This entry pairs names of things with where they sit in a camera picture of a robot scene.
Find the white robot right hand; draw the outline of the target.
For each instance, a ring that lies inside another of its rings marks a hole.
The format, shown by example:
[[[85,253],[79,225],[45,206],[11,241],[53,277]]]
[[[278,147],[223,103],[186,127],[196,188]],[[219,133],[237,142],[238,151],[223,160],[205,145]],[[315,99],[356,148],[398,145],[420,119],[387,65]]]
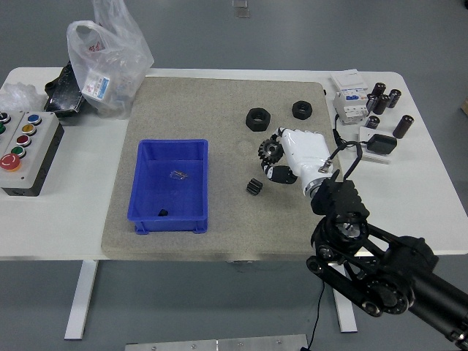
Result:
[[[279,184],[301,182],[303,194],[313,197],[331,177],[330,152],[323,135],[299,129],[278,128],[261,142],[257,154],[267,178]]]

